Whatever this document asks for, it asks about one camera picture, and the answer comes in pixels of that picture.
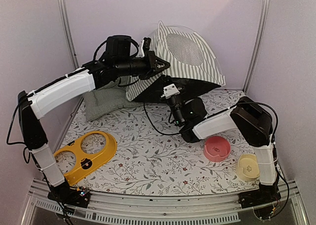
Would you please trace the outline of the green striped pet tent fabric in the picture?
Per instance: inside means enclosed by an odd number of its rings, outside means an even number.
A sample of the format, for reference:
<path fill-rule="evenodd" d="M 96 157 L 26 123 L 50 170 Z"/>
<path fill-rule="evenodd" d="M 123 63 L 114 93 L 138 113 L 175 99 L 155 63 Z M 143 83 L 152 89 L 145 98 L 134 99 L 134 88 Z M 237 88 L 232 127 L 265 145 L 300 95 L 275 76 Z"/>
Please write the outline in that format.
<path fill-rule="evenodd" d="M 150 49 L 169 62 L 170 67 L 148 80 L 136 81 L 126 89 L 128 101 L 161 103 L 162 76 L 170 76 L 177 87 L 183 88 L 182 99 L 191 100 L 226 84 L 219 62 L 206 40 L 197 32 L 183 27 L 164 25 L 151 35 Z"/>

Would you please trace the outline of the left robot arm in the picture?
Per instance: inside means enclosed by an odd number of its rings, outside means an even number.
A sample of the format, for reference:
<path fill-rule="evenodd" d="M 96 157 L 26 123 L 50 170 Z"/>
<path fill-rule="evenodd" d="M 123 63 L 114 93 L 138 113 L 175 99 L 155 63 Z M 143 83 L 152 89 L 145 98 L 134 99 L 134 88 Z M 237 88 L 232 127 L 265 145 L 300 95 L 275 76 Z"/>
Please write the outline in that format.
<path fill-rule="evenodd" d="M 57 112 L 63 105 L 69 106 L 81 95 L 120 77 L 147 80 L 168 69 L 169 62 L 150 50 L 150 41 L 150 38 L 144 38 L 138 43 L 128 35 L 107 37 L 89 62 L 36 90 L 18 94 L 13 116 L 18 117 L 22 139 L 10 141 L 7 137 L 6 143 L 26 146 L 43 178 L 62 202 L 70 202 L 74 195 L 52 153 L 50 140 L 59 132 L 53 129 L 57 124 L 53 117 L 65 116 L 68 110 Z"/>

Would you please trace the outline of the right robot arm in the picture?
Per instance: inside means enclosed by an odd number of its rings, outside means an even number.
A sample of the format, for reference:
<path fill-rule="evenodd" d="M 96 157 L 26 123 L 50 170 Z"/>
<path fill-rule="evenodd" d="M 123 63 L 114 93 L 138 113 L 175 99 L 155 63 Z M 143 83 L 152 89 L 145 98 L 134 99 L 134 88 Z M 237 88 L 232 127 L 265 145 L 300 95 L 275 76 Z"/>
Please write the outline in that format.
<path fill-rule="evenodd" d="M 260 184 L 255 193 L 259 203 L 266 203 L 274 196 L 272 185 L 278 181 L 275 169 L 277 157 L 273 143 L 277 125 L 265 109 L 268 105 L 255 102 L 247 96 L 224 110 L 207 115 L 204 103 L 197 97 L 184 103 L 181 96 L 174 95 L 166 99 L 174 117 L 175 124 L 180 126 L 180 135 L 185 142 L 195 143 L 212 135 L 238 129 L 245 141 L 254 148 L 260 171 Z"/>

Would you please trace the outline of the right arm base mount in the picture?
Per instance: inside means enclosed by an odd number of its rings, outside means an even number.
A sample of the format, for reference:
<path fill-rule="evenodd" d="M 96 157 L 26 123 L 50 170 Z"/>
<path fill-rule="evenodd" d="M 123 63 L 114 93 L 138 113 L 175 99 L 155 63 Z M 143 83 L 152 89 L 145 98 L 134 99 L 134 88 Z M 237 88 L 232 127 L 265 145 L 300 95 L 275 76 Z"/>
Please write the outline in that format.
<path fill-rule="evenodd" d="M 257 190 L 240 193 L 238 195 L 238 202 L 241 207 L 249 208 L 280 200 L 281 195 L 278 190 L 278 179 L 279 177 L 276 178 L 273 185 L 262 185 L 259 183 Z"/>

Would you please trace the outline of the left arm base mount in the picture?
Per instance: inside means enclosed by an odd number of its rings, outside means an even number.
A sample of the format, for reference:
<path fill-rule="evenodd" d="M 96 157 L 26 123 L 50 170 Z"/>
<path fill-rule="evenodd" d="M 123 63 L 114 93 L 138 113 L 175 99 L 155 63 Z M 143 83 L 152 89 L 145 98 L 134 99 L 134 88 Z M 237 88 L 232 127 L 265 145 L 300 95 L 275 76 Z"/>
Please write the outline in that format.
<path fill-rule="evenodd" d="M 49 185 L 47 198 L 62 205 L 72 205 L 87 208 L 90 201 L 90 190 L 86 187 L 72 187 L 67 181 L 58 186 Z"/>

